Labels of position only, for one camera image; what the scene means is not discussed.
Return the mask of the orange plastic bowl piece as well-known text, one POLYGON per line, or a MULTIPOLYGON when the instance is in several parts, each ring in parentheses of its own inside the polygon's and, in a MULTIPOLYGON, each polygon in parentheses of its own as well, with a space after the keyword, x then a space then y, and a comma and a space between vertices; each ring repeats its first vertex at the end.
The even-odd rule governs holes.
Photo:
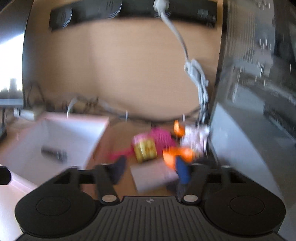
POLYGON ((177 157, 180 157, 185 163, 192 163, 196 153, 188 147, 170 147, 163 150, 163 160, 173 170, 176 169, 177 157))

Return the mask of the white pink wrapper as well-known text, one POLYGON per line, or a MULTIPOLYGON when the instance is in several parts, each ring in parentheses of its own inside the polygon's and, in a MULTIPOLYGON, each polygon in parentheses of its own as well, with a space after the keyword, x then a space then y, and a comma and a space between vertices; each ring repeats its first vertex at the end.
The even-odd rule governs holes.
POLYGON ((210 134, 208 125, 185 126, 185 134, 180 140, 180 146, 188 147, 195 153, 203 154, 207 147, 207 138, 210 134))

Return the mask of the white grey adapter block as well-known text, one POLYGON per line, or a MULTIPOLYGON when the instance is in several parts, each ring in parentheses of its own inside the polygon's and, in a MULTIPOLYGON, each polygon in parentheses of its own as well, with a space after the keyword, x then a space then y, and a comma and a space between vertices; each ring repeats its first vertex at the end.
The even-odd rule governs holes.
POLYGON ((130 171, 138 193, 156 190, 179 179, 176 171, 169 168, 163 159, 133 165, 130 171))

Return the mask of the pink plastic strainer scoop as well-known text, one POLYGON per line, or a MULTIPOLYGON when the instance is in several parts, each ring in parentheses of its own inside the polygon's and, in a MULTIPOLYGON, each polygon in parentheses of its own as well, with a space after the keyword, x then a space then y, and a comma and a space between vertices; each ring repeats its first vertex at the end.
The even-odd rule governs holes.
MULTIPOLYGON (((171 132, 164 130, 163 128, 152 128, 149 132, 145 132, 145 133, 150 134, 154 138, 158 157, 162 155, 163 150, 176 146, 176 141, 171 137, 171 132)), ((129 148, 121 151, 113 152, 110 154, 109 158, 111 160, 116 160, 122 155, 126 157, 135 156, 132 142, 129 148)))

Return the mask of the pink yellow cake toy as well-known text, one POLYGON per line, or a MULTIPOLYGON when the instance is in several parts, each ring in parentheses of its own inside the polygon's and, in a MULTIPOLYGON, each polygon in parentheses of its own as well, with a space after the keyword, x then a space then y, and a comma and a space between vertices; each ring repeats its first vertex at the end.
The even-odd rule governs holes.
POLYGON ((148 133, 141 133, 134 136, 132 146, 138 163, 158 157, 154 138, 148 133))

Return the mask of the black cylinder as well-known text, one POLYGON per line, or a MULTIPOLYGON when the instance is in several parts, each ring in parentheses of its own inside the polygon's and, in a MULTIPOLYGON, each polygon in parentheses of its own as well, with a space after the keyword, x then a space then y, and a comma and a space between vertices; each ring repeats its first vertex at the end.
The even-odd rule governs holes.
POLYGON ((68 159, 68 154, 65 150, 47 146, 41 147, 41 154, 60 162, 65 162, 68 159))

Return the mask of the orange plastic toy piece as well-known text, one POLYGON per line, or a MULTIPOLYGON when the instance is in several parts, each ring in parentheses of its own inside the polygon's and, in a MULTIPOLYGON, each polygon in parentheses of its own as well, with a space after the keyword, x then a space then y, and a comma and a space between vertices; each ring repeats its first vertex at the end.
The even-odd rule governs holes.
POLYGON ((178 138, 182 138, 185 135, 185 127, 178 120, 174 121, 174 134, 178 138))

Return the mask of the pink cardboard box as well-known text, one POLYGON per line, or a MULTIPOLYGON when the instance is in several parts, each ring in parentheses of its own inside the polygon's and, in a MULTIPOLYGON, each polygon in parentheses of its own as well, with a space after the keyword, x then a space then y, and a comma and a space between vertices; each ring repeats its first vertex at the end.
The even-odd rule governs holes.
POLYGON ((1 142, 1 165, 11 173, 9 185, 1 186, 1 240, 15 240, 21 230, 15 219, 17 202, 65 169, 85 169, 109 124, 108 117, 44 113, 36 121, 13 121, 1 142), (41 147, 65 150, 60 162, 41 154, 41 147))

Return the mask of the white desk power strip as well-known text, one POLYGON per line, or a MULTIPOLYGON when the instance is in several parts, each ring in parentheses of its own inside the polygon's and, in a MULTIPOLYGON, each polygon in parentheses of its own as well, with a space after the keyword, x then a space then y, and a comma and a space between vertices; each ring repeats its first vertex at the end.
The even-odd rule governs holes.
POLYGON ((22 118, 27 121, 36 121, 38 117, 44 112, 43 107, 36 107, 33 109, 17 109, 14 108, 13 116, 15 118, 22 118))

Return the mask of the white glass computer case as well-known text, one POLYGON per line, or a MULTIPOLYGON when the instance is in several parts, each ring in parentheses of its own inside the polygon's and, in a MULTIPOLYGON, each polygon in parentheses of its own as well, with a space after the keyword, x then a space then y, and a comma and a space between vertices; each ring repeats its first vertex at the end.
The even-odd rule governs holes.
POLYGON ((210 119, 218 159, 295 203, 295 6, 224 1, 210 119))

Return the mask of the black computer monitor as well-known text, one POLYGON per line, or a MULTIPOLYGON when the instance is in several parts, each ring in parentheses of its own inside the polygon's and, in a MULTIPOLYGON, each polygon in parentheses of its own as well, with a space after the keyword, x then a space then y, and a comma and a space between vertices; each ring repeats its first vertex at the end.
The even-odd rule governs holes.
POLYGON ((5 110, 23 108, 23 46, 33 1, 10 1, 1 9, 1 140, 5 110))

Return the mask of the black wall power strip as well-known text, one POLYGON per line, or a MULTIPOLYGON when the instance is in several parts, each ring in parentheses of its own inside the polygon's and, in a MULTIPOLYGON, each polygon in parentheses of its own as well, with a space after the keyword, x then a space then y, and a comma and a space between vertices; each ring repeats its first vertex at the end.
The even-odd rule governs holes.
MULTIPOLYGON (((215 1, 169 1, 165 14, 172 20, 215 27, 218 6, 215 1)), ((154 1, 75 1, 52 9, 49 28, 53 31, 82 22, 121 18, 158 17, 154 1)))

